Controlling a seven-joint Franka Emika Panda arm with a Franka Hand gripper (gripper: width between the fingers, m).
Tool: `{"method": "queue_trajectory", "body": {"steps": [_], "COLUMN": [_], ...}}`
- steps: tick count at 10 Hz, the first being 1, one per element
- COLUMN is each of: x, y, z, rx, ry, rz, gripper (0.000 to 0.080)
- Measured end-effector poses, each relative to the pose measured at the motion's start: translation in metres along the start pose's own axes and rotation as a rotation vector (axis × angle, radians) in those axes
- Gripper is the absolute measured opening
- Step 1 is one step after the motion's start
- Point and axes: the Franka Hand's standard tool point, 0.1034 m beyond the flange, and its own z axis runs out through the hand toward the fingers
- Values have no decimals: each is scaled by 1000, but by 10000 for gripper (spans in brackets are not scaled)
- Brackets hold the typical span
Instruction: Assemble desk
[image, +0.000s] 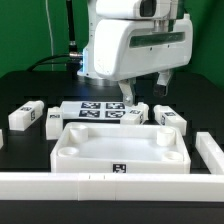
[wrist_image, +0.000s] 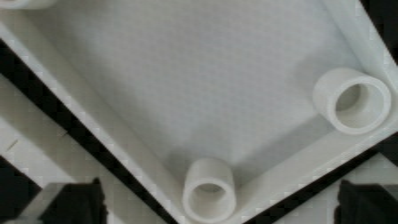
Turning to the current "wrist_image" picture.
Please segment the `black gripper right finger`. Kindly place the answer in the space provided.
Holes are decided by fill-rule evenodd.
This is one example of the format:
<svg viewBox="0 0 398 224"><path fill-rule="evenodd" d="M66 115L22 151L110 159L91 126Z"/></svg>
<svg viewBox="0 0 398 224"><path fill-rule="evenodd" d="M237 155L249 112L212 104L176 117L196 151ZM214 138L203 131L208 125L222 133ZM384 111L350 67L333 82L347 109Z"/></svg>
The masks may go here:
<svg viewBox="0 0 398 224"><path fill-rule="evenodd" d="M398 224L398 184L341 181L336 224Z"/></svg>

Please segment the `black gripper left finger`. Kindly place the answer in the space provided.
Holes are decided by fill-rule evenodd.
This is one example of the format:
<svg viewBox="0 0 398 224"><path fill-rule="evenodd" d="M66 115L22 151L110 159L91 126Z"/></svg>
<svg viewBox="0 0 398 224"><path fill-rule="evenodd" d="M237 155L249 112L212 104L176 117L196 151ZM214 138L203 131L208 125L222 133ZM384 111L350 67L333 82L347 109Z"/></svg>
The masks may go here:
<svg viewBox="0 0 398 224"><path fill-rule="evenodd" d="M50 183L11 224L107 224L100 179L87 183Z"/></svg>

